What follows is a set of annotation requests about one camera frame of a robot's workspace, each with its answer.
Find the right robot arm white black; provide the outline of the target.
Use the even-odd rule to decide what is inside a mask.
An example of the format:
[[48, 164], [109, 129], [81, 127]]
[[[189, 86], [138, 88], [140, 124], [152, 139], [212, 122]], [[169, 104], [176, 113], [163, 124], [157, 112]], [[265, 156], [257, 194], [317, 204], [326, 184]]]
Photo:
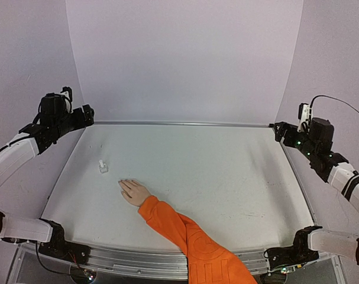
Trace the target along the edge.
[[[311, 169], [344, 197], [359, 213], [359, 173], [341, 154], [333, 152], [334, 126], [322, 118], [303, 123], [304, 131], [287, 122], [270, 124], [275, 140], [299, 150], [309, 161]], [[285, 248], [270, 248], [270, 266], [305, 264], [318, 259], [321, 252], [344, 256], [359, 266], [359, 236], [308, 226], [296, 232], [293, 244]]]

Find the mannequin hand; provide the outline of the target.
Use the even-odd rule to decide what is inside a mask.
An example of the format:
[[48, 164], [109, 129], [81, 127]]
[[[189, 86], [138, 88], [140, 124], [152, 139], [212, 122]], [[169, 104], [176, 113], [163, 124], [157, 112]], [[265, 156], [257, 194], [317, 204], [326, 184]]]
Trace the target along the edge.
[[140, 207], [151, 196], [148, 189], [136, 180], [120, 180], [121, 193], [124, 199], [131, 205]]

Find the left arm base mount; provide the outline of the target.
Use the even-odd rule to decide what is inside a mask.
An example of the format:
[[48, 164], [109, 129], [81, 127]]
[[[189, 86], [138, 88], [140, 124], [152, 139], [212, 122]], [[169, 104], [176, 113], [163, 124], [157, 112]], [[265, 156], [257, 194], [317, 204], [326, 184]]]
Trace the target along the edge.
[[50, 241], [38, 245], [39, 254], [78, 265], [87, 264], [90, 255], [89, 246], [67, 241], [64, 237], [64, 228], [60, 224], [42, 218], [40, 220], [48, 223], [53, 231]]

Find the orange sleeve forearm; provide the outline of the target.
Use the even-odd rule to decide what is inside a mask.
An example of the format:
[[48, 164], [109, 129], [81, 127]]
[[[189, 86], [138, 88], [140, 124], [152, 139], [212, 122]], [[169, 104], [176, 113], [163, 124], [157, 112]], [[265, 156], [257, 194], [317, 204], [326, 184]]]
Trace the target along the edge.
[[187, 257], [189, 283], [256, 283], [234, 253], [213, 241], [197, 223], [166, 202], [150, 196], [138, 213]]

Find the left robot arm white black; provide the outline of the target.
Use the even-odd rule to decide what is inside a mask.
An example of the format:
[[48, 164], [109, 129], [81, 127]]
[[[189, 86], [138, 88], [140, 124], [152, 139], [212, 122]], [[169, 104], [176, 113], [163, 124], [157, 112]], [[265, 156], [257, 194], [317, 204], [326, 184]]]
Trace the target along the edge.
[[[23, 165], [43, 154], [64, 135], [93, 125], [95, 112], [90, 105], [73, 108], [70, 87], [42, 97], [33, 121], [0, 148], [0, 188]], [[61, 227], [51, 221], [17, 217], [0, 211], [0, 240], [46, 243], [56, 258], [65, 258], [70, 246], [54, 233]]]

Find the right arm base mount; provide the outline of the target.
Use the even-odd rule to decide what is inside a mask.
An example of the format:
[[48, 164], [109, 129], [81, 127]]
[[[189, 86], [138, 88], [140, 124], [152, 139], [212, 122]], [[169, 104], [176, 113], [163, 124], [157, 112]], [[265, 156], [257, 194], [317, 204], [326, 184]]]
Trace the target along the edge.
[[291, 246], [268, 248], [264, 252], [264, 257], [269, 260], [270, 271], [318, 260], [319, 253], [310, 249], [308, 237], [313, 231], [321, 228], [321, 226], [305, 227], [296, 232]]

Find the clear nail polish bottle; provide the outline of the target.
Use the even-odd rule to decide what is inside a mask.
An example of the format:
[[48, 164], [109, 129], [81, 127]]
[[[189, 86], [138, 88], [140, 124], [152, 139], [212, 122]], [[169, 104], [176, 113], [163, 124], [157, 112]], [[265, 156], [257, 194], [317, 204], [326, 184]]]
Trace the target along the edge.
[[99, 171], [104, 174], [108, 172], [108, 165], [103, 161], [99, 161]]

